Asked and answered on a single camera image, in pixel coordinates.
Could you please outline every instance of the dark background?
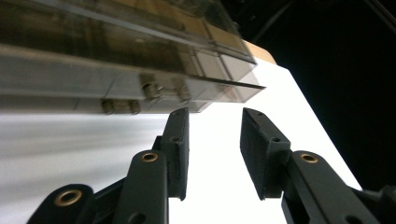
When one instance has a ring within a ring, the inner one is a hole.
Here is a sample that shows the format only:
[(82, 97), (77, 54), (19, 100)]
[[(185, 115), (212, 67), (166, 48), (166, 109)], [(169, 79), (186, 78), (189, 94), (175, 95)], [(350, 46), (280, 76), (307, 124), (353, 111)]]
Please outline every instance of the dark background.
[(241, 36), (290, 70), (361, 186), (379, 190), (396, 185), (396, 4), (373, 2), (222, 0)]

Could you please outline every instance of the white backdrop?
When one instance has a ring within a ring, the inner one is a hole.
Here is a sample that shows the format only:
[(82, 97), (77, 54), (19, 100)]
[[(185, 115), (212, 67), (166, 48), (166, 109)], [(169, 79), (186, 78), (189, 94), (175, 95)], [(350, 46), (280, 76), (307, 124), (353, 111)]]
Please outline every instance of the white backdrop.
[[(257, 59), (267, 89), (246, 104), (212, 104), (190, 115), (187, 198), (171, 199), (170, 223), (286, 223), (279, 199), (260, 201), (239, 149), (242, 108), (266, 114), (292, 150), (325, 158), (360, 189), (287, 69)], [(98, 191), (126, 176), (168, 115), (0, 114), (0, 223), (25, 223), (53, 190), (71, 183)]]

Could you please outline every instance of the transparent plastic box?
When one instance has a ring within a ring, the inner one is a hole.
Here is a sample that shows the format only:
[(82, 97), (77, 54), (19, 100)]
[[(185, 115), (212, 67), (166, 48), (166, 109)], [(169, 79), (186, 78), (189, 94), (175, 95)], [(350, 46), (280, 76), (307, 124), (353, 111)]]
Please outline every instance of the transparent plastic box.
[(0, 1), (0, 108), (158, 113), (243, 103), (255, 62), (218, 1)]

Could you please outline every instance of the screw hole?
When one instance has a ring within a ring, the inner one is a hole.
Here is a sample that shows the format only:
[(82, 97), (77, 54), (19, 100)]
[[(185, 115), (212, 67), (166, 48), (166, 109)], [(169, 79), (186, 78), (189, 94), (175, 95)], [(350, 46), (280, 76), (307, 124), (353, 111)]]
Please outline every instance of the screw hole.
[(303, 161), (306, 161), (306, 162), (309, 162), (309, 163), (316, 163), (316, 162), (318, 162), (318, 158), (316, 158), (316, 157), (314, 157), (314, 156), (312, 156), (312, 155), (309, 155), (309, 154), (301, 154), (301, 155), (300, 155), (300, 158), (301, 158)]
[(142, 161), (144, 162), (152, 162), (152, 161), (156, 161), (158, 159), (158, 155), (156, 153), (146, 153), (142, 156)]
[(130, 224), (142, 224), (146, 221), (146, 216), (141, 213), (133, 213), (129, 217)]
[(171, 137), (171, 141), (177, 142), (178, 141), (178, 137), (175, 137), (175, 136)]
[(68, 189), (56, 196), (55, 204), (59, 207), (65, 207), (76, 203), (82, 196), (82, 192), (79, 189)]
[(353, 217), (353, 216), (347, 216), (346, 222), (348, 224), (361, 224), (362, 223), (360, 219), (358, 219), (357, 217)]

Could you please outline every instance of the brass insert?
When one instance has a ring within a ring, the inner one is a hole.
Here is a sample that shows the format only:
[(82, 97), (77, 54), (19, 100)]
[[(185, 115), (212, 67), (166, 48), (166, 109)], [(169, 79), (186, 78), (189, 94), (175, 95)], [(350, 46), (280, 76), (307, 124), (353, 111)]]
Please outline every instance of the brass insert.
[(303, 161), (309, 162), (309, 163), (317, 163), (318, 162), (318, 158), (310, 155), (310, 154), (301, 154), (300, 155), (300, 159), (302, 159)]
[(82, 192), (79, 189), (67, 189), (62, 193), (58, 194), (55, 199), (55, 204), (60, 207), (68, 206), (76, 203), (82, 196)]
[(153, 152), (148, 152), (142, 156), (142, 161), (144, 162), (152, 162), (158, 159), (158, 155)]

